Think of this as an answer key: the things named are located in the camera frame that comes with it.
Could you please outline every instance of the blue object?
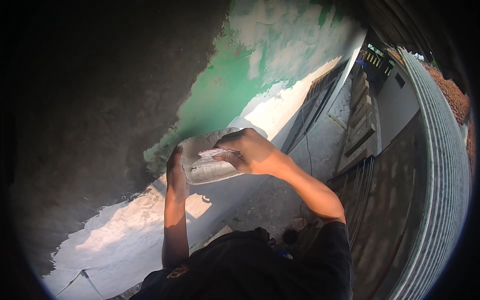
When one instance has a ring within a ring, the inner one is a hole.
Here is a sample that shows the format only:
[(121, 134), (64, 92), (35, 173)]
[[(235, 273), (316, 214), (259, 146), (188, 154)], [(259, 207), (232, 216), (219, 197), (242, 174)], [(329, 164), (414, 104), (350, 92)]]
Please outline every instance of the blue object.
[(358, 62), (362, 67), (365, 67), (367, 65), (367, 63), (362, 60), (355, 60), (355, 62)]

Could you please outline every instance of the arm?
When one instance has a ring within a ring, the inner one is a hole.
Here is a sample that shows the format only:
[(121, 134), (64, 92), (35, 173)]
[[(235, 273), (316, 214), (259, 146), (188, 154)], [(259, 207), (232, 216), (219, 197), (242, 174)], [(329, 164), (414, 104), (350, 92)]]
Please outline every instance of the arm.
[(227, 161), (243, 173), (269, 174), (283, 179), (325, 223), (346, 222), (343, 206), (335, 193), (303, 171), (254, 129), (245, 128), (227, 134), (216, 146), (238, 151), (219, 154), (216, 160)]
[(181, 152), (182, 150), (176, 147), (167, 162), (162, 248), (162, 264), (165, 268), (176, 267), (189, 256), (185, 216), (185, 201), (189, 196), (189, 186), (180, 165)]

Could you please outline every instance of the white wall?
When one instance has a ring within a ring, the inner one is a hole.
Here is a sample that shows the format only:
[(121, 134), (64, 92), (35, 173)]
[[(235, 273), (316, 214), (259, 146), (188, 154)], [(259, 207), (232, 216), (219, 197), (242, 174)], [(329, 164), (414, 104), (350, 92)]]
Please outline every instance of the white wall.
[[(403, 88), (400, 88), (395, 79), (397, 73), (405, 81)], [(420, 108), (412, 81), (399, 62), (395, 63), (395, 67), (393, 67), (380, 90), (377, 96), (377, 103), (380, 114), (380, 126), (382, 128), (383, 150)]]

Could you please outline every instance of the hand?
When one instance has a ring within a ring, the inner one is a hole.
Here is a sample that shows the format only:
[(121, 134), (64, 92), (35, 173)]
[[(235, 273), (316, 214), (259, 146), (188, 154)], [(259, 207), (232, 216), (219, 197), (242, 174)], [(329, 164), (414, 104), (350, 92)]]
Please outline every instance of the hand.
[(277, 176), (293, 163), (291, 158), (278, 150), (253, 128), (244, 128), (224, 135), (215, 147), (225, 147), (235, 152), (225, 152), (215, 160), (229, 162), (238, 171)]
[(173, 198), (176, 203), (185, 202), (190, 195), (190, 187), (180, 165), (182, 151), (178, 146), (175, 147), (167, 161), (167, 194), (172, 197), (166, 199)]

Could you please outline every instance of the black shirt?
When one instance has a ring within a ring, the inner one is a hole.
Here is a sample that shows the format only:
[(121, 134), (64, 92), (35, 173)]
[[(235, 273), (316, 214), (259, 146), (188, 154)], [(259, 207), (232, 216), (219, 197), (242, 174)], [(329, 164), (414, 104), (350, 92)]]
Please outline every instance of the black shirt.
[(150, 273), (131, 300), (351, 299), (347, 226), (326, 224), (300, 260), (277, 254), (257, 228), (211, 242), (175, 269)]

